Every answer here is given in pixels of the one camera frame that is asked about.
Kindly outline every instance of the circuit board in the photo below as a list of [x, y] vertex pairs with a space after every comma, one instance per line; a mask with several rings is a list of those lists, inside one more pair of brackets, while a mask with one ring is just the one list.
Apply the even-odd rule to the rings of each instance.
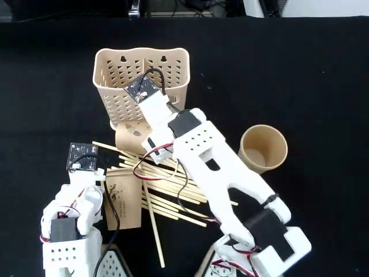
[[[70, 163], [77, 159], [79, 156], [83, 154], [94, 154], [97, 155], [98, 147], [93, 144], [87, 143], [71, 143], [69, 147], [69, 154], [66, 169], [68, 170], [70, 167]], [[81, 168], [78, 170], [88, 170], [94, 171], [96, 168], [97, 159], [94, 157], [85, 157], [77, 161], [81, 165]]]
[[144, 77], [141, 87], [139, 88], [141, 80], [142, 76], [139, 76], [125, 86], [125, 90], [137, 103], [140, 103], [141, 101], [145, 100], [146, 98], [150, 97], [160, 90], [160, 88], [153, 82], [153, 80], [151, 80], [147, 76]]

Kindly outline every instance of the white robotic arm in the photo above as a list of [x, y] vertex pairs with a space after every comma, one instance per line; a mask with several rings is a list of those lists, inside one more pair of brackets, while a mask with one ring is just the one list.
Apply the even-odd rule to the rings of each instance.
[[[242, 267], [253, 269], [259, 276], [277, 277], [311, 250], [300, 228], [284, 226], [291, 219], [288, 207], [260, 175], [243, 164], [201, 110], [171, 112], [165, 92], [146, 77], [132, 82], [126, 90], [153, 129], [142, 146], [151, 151], [173, 143], [173, 153], [160, 149], [151, 157], [156, 163], [171, 155], [180, 160], [208, 198], [210, 209], [225, 234], [215, 243], [224, 261], [237, 260]], [[264, 207], [263, 211], [241, 223], [232, 210], [229, 188], [237, 188], [255, 198]], [[248, 260], [227, 245], [231, 239], [246, 250], [258, 245], [261, 251], [253, 253]]]
[[102, 219], [103, 191], [96, 181], [105, 181], [104, 170], [84, 170], [75, 163], [69, 177], [70, 184], [62, 185], [41, 219], [46, 277], [68, 277], [71, 272], [92, 277], [101, 254], [102, 237], [92, 225]]

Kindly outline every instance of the cable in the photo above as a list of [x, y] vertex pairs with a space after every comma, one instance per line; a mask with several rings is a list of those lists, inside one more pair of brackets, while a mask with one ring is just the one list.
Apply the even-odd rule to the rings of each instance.
[[[183, 206], [183, 204], [182, 204], [182, 202], [180, 201], [180, 198], [179, 198], [179, 196], [180, 196], [180, 193], [182, 192], [182, 190], [183, 189], [185, 189], [185, 187], [188, 185], [188, 183], [189, 183], [189, 175], [188, 175], [188, 173], [187, 173], [187, 170], [185, 169], [185, 167], [183, 166], [183, 163], [181, 163], [180, 162], [180, 160], [178, 160], [178, 163], [180, 164], [180, 166], [182, 167], [182, 169], [183, 169], [183, 172], [184, 172], [184, 174], [185, 174], [185, 176], [186, 176], [186, 181], [184, 182], [184, 185], [183, 185], [183, 187], [181, 187], [181, 189], [178, 191], [178, 193], [177, 193], [177, 202], [178, 202], [178, 205], [180, 205], [180, 207], [185, 211], [185, 212], [188, 212], [188, 213], [190, 213], [184, 206]], [[216, 222], [216, 223], [218, 223], [219, 225], [220, 225], [220, 222], [216, 219], [216, 218], [209, 218], [209, 217], [203, 217], [203, 216], [198, 216], [198, 215], [195, 215], [195, 216], [197, 216], [197, 217], [199, 217], [200, 219], [202, 219], [202, 220], [205, 220], [205, 221], [208, 221], [208, 222]]]
[[73, 169], [73, 168], [72, 168], [73, 164], [77, 163], [79, 160], [81, 160], [81, 159], [83, 159], [83, 158], [88, 158], [88, 157], [96, 158], [96, 159], [97, 159], [97, 154], [84, 153], [84, 154], [82, 154], [81, 156], [76, 157], [74, 160], [72, 160], [72, 161], [69, 163], [69, 166], [68, 166], [67, 170], [69, 170], [69, 172], [74, 172], [74, 171], [75, 171], [75, 169]]
[[[147, 74], [149, 73], [153, 73], [153, 72], [158, 72], [160, 75], [160, 80], [161, 80], [161, 93], [163, 95], [167, 95], [167, 93], [165, 92], [165, 78], [163, 75], [163, 72], [157, 68], [150, 68], [148, 69], [142, 76], [140, 79], [140, 83], [138, 84], [138, 88], [137, 88], [137, 92], [141, 91], [141, 87], [142, 87], [142, 82], [144, 81], [144, 78]], [[174, 112], [179, 113], [180, 109], [178, 109], [176, 106], [174, 106], [170, 101], [167, 103], [168, 108], [171, 108], [172, 110], [174, 110]]]
[[176, 167], [176, 169], [175, 169], [174, 173], [173, 173], [171, 176], [169, 176], [169, 177], [165, 177], [165, 178], [157, 178], [157, 177], [143, 176], [143, 175], [141, 175], [141, 174], [136, 173], [136, 169], [137, 169], [137, 167], [138, 167], [138, 166], [139, 166], [139, 165], [144, 161], [144, 159], [145, 159], [147, 156], [149, 156], [150, 154], [152, 154], [152, 153], [154, 153], [154, 152], [156, 152], [156, 151], [158, 151], [158, 150], [160, 150], [160, 149], [167, 148], [167, 147], [172, 146], [172, 145], [173, 145], [173, 143], [166, 143], [166, 144], [164, 144], [164, 145], [161, 145], [161, 146], [155, 147], [155, 148], [151, 149], [149, 152], [147, 152], [147, 153], [142, 157], [142, 159], [141, 159], [138, 163], [136, 163], [136, 165], [133, 167], [133, 175], [135, 175], [135, 176], [136, 176], [137, 178], [139, 178], [139, 179], [148, 180], [148, 181], [159, 181], [159, 180], [164, 180], [164, 179], [172, 178], [172, 177], [177, 173], [178, 163], [177, 163], [177, 167]]
[[104, 201], [104, 196], [103, 196], [103, 193], [101, 192], [100, 189], [98, 189], [97, 187], [95, 186], [88, 186], [87, 188], [84, 189], [84, 192], [86, 192], [87, 189], [89, 188], [92, 188], [94, 189], [95, 191], [97, 191], [99, 194], [100, 194], [100, 204], [99, 204], [99, 209], [97, 210], [97, 212], [95, 213], [95, 215], [97, 215], [100, 211], [101, 211], [101, 207], [103, 206], [103, 201]]
[[105, 192], [106, 192], [106, 194], [107, 194], [107, 199], [108, 199], [109, 205], [110, 205], [110, 207], [111, 207], [111, 209], [112, 209], [112, 211], [113, 211], [113, 214], [114, 214], [114, 216], [115, 216], [115, 219], [116, 219], [116, 230], [115, 230], [115, 232], [114, 232], [114, 235], [111, 237], [111, 239], [110, 239], [110, 241], [109, 241], [108, 245], [106, 246], [106, 248], [105, 248], [105, 250], [104, 250], [103, 254], [101, 254], [101, 256], [100, 256], [99, 260], [97, 261], [97, 264], [96, 264], [96, 266], [95, 266], [95, 270], [94, 270], [94, 272], [93, 272], [93, 277], [97, 277], [97, 272], [98, 272], [98, 270], [99, 270], [100, 264], [101, 264], [101, 262], [103, 261], [103, 259], [104, 259], [105, 255], [106, 255], [106, 253], [108, 253], [108, 251], [109, 251], [109, 249], [110, 249], [111, 245], [112, 245], [112, 244], [113, 244], [113, 242], [115, 241], [116, 236], [118, 235], [118, 233], [119, 233], [119, 229], [120, 229], [120, 227], [121, 227], [121, 221], [120, 221], [120, 219], [119, 219], [118, 213], [116, 212], [115, 207], [114, 207], [114, 205], [113, 205], [113, 202], [111, 201], [111, 197], [110, 197], [110, 193], [111, 193], [111, 192], [108, 192], [108, 188], [107, 188], [107, 186], [106, 186], [106, 183], [105, 183], [105, 182], [104, 182], [104, 189], [105, 189]]

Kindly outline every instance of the red wire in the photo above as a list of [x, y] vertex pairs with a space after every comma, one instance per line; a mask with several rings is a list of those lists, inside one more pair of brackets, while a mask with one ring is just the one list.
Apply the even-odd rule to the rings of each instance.
[[255, 277], [259, 277], [258, 272], [255, 270], [255, 268], [254, 268], [254, 266], [253, 266], [253, 263], [251, 262], [251, 257], [250, 257], [250, 255], [248, 255], [248, 256], [247, 256], [247, 260], [248, 260], [248, 262], [250, 263], [251, 268], [253, 269], [253, 273], [254, 273]]
[[142, 175], [139, 175], [139, 174], [137, 174], [136, 173], [136, 168], [144, 161], [144, 159], [148, 156], [148, 155], [150, 155], [150, 154], [152, 154], [152, 153], [154, 153], [154, 152], [156, 152], [156, 151], [158, 151], [158, 150], [160, 150], [160, 149], [163, 149], [163, 148], [165, 148], [165, 147], [169, 147], [169, 146], [172, 146], [173, 145], [173, 143], [166, 143], [166, 144], [164, 144], [164, 145], [161, 145], [161, 146], [158, 146], [158, 147], [155, 147], [155, 148], [153, 148], [153, 149], [151, 149], [149, 152], [147, 152], [143, 157], [142, 157], [142, 159], [133, 167], [133, 175], [135, 175], [137, 178], [139, 178], [139, 179], [143, 179], [143, 180], [148, 180], [148, 181], [159, 181], [159, 180], [163, 180], [163, 179], [165, 179], [165, 178], [157, 178], [157, 177], [147, 177], [147, 176], [142, 176]]
[[252, 274], [250, 271], [248, 271], [247, 269], [243, 268], [242, 266], [240, 266], [239, 264], [234, 263], [233, 261], [229, 261], [228, 262], [230, 265], [233, 265], [235, 268], [237, 268], [238, 270], [241, 270], [243, 272], [245, 272], [247, 275], [249, 275], [250, 277], [256, 277], [254, 276], [254, 274]]

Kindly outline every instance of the black tablecloth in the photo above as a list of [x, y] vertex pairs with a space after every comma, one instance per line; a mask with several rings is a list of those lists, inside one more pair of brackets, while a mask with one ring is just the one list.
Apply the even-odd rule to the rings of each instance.
[[[1, 275], [43, 274], [39, 219], [69, 181], [69, 143], [114, 144], [92, 84], [94, 56], [104, 47], [186, 48], [186, 107], [203, 109], [235, 151], [251, 125], [285, 135], [285, 163], [263, 176], [290, 207], [290, 225], [312, 243], [286, 276], [366, 275], [368, 29], [364, 17], [0, 25]], [[105, 155], [116, 165], [116, 155]], [[231, 193], [245, 220], [255, 202]], [[221, 236], [216, 226], [157, 216], [161, 269], [142, 213], [142, 228], [121, 231], [116, 242], [135, 276], [192, 276]], [[107, 242], [111, 233], [102, 230]]]

